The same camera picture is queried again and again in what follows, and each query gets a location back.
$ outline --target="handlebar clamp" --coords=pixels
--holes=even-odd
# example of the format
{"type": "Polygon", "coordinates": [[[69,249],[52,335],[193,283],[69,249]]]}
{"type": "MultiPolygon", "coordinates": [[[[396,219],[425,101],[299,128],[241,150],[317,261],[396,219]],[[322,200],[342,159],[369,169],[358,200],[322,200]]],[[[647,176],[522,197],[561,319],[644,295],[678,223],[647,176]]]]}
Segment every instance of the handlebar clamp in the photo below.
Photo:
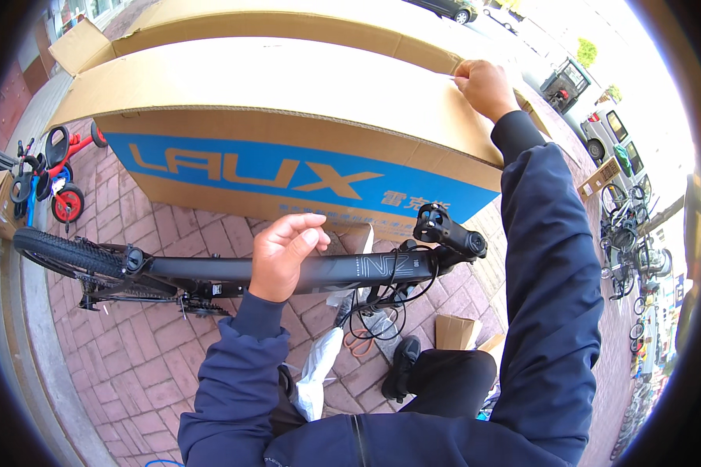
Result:
{"type": "Polygon", "coordinates": [[[450,219],[446,208],[437,203],[421,206],[412,236],[420,241],[438,243],[453,249],[467,261],[485,258],[488,250],[488,244],[480,232],[465,229],[450,219]]]}

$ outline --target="black sneaker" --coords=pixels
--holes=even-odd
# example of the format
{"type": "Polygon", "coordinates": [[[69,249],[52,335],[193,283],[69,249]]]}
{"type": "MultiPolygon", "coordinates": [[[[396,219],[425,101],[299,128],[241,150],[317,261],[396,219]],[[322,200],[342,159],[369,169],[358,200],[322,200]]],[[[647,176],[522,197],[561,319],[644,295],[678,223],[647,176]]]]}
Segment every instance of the black sneaker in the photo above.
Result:
{"type": "Polygon", "coordinates": [[[398,344],[393,357],[393,369],[389,371],[382,383],[382,395],[385,398],[402,404],[402,399],[410,394],[406,388],[407,378],[420,354],[421,341],[414,335],[409,335],[398,344]]]}

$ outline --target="red wheel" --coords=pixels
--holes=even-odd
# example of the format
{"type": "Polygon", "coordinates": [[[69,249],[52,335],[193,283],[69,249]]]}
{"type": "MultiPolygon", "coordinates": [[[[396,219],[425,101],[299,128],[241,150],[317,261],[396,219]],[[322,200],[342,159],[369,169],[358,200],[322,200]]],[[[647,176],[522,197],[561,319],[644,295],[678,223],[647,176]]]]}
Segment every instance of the red wheel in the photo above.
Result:
{"type": "Polygon", "coordinates": [[[96,122],[91,123],[91,137],[93,138],[94,144],[98,147],[109,146],[109,143],[107,143],[107,138],[104,137],[102,131],[98,126],[96,126],[96,122]]]}
{"type": "Polygon", "coordinates": [[[67,182],[52,198],[52,215],[61,223],[75,222],[83,214],[84,204],[83,191],[73,183],[67,182]]]}

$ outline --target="plastic bag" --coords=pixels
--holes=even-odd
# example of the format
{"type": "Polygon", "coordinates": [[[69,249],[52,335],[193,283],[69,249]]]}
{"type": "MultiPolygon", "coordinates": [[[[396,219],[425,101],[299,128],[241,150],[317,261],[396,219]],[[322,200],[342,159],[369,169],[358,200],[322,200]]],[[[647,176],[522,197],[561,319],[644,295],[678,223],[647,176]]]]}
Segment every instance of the plastic bag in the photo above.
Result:
{"type": "Polygon", "coordinates": [[[324,379],[335,364],[343,341],[343,330],[334,327],[314,341],[308,351],[306,363],[301,371],[301,380],[296,383],[298,397],[294,406],[307,421],[322,418],[324,406],[324,379]]]}

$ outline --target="black seat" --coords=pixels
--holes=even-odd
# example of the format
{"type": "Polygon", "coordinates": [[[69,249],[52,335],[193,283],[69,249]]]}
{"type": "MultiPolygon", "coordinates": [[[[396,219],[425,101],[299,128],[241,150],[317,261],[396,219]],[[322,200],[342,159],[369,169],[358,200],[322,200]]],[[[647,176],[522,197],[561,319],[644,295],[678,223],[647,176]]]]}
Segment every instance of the black seat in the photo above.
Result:
{"type": "Polygon", "coordinates": [[[49,130],[47,144],[44,148],[44,155],[47,158],[47,169],[51,169],[60,164],[70,149],[70,134],[64,126],[56,126],[49,130]],[[52,144],[52,139],[57,132],[62,132],[62,139],[52,144]]]}

